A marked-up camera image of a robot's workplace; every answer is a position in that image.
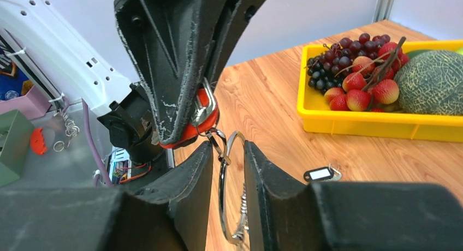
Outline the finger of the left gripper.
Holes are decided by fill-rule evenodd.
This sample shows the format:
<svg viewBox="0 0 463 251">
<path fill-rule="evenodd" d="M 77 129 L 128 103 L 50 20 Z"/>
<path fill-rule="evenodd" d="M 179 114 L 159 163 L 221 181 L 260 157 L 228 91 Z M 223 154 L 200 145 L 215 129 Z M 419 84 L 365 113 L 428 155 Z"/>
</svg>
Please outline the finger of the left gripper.
<svg viewBox="0 0 463 251">
<path fill-rule="evenodd" d="M 238 40 L 265 1 L 226 0 L 214 31 L 213 48 L 206 66 L 206 78 L 211 87 L 217 86 Z"/>
<path fill-rule="evenodd" d="M 228 0 L 115 0 L 120 38 L 146 89 L 162 145 L 178 143 L 203 79 L 231 53 Z"/>
</svg>

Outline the red strawberry cluster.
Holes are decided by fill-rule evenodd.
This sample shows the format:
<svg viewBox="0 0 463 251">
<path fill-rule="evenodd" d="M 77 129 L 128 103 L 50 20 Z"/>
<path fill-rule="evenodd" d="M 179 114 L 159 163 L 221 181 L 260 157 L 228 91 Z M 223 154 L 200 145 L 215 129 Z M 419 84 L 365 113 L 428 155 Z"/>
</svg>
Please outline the red strawberry cluster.
<svg viewBox="0 0 463 251">
<path fill-rule="evenodd" d="M 362 76 L 349 78 L 347 88 L 332 88 L 323 97 L 331 111 L 383 112 L 384 106 L 398 101 L 399 87 L 394 80 L 395 74 L 408 61 L 402 46 L 406 37 L 401 37 L 396 48 L 388 52 L 389 58 L 381 65 L 379 72 L 363 88 L 360 88 Z"/>
</svg>

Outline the dark purple grape bunch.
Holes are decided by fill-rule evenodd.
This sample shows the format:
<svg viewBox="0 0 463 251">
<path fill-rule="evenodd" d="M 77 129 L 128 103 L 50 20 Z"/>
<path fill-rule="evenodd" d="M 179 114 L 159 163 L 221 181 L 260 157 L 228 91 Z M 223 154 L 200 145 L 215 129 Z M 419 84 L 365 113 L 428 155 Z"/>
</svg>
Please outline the dark purple grape bunch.
<svg viewBox="0 0 463 251">
<path fill-rule="evenodd" d="M 325 50 L 308 58 L 305 66 L 307 85 L 321 94 L 335 87 L 346 89 L 347 80 L 358 75 L 363 78 L 363 88 L 379 72 L 396 43 L 387 34 L 372 37 L 363 33 L 357 40 L 344 37 L 323 47 Z"/>
</svg>

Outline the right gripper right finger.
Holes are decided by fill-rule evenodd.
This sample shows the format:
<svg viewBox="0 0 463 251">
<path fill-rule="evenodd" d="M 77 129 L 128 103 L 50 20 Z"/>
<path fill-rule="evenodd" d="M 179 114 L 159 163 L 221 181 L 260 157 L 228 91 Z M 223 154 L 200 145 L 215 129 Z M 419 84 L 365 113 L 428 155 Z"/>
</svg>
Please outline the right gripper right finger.
<svg viewBox="0 0 463 251">
<path fill-rule="evenodd" d="M 462 205 L 433 183 L 301 183 L 244 144 L 251 250 L 462 250 Z"/>
</svg>

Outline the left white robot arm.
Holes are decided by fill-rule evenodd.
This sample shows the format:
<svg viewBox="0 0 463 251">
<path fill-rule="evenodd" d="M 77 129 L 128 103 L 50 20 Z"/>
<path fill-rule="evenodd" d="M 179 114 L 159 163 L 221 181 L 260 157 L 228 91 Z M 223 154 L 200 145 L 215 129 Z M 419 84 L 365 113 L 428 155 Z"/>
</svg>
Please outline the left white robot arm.
<svg viewBox="0 0 463 251">
<path fill-rule="evenodd" d="M 1 0 L 1 26 L 76 90 L 113 146 L 145 163 L 217 123 L 217 81 L 265 1 L 115 0 L 116 28 L 138 83 L 106 62 L 51 0 Z"/>
</svg>

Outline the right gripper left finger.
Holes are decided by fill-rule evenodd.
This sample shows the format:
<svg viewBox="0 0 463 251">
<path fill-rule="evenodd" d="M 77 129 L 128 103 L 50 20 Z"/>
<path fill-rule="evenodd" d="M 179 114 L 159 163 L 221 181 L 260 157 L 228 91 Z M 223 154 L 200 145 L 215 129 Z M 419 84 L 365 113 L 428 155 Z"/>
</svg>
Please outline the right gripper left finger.
<svg viewBox="0 0 463 251">
<path fill-rule="evenodd" d="M 1 190 L 1 250 L 204 250 L 213 148 L 130 193 Z"/>
</svg>

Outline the green box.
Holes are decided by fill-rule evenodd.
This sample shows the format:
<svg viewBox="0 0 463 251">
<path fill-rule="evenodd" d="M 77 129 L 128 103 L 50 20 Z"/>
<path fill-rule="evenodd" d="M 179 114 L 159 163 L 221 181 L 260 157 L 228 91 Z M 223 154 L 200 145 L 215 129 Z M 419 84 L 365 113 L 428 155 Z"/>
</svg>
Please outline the green box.
<svg viewBox="0 0 463 251">
<path fill-rule="evenodd" d="M 20 179 L 33 130 L 19 110 L 1 114 L 1 187 Z"/>
</svg>

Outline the key with red tag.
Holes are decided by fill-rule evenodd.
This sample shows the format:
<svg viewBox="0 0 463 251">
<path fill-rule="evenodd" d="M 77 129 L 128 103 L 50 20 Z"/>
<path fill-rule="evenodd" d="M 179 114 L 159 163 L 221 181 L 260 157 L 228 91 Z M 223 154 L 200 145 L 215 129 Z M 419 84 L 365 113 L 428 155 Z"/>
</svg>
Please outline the key with red tag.
<svg viewBox="0 0 463 251">
<path fill-rule="evenodd" d="M 214 94 L 208 88 L 200 88 L 194 103 L 194 113 L 184 129 L 180 141 L 159 145 L 165 149 L 175 149 L 185 145 L 187 141 L 212 128 L 218 120 L 218 115 L 219 108 Z"/>
</svg>

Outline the key with black tag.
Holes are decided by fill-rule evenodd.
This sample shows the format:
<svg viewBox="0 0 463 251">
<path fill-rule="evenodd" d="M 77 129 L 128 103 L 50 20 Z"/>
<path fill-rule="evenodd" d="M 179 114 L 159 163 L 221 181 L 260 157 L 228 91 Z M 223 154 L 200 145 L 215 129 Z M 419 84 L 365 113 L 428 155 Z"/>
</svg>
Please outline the key with black tag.
<svg viewBox="0 0 463 251">
<path fill-rule="evenodd" d="M 304 175 L 304 180 L 308 183 L 323 182 L 323 181 L 339 181 L 342 178 L 342 173 L 331 165 L 307 170 Z"/>
</svg>

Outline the yellow plastic tray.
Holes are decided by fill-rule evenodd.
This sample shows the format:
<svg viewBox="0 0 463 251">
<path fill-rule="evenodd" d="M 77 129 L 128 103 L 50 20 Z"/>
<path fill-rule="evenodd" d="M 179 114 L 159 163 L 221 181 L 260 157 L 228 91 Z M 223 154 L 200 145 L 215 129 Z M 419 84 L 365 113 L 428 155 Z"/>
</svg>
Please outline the yellow plastic tray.
<svg viewBox="0 0 463 251">
<path fill-rule="evenodd" d="M 462 142 L 461 116 L 331 111 L 322 94 L 309 88 L 305 68 L 309 58 L 325 49 L 310 44 L 302 50 L 296 110 L 306 132 Z"/>
</svg>

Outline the green netted melon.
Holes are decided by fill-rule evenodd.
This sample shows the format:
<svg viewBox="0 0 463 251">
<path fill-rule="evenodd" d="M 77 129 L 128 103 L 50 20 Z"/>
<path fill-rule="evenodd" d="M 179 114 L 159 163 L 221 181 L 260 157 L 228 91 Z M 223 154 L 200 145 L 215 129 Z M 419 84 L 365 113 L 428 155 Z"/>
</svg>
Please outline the green netted melon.
<svg viewBox="0 0 463 251">
<path fill-rule="evenodd" d="M 398 103 L 407 113 L 462 116 L 462 54 L 431 50 L 395 74 Z"/>
</svg>

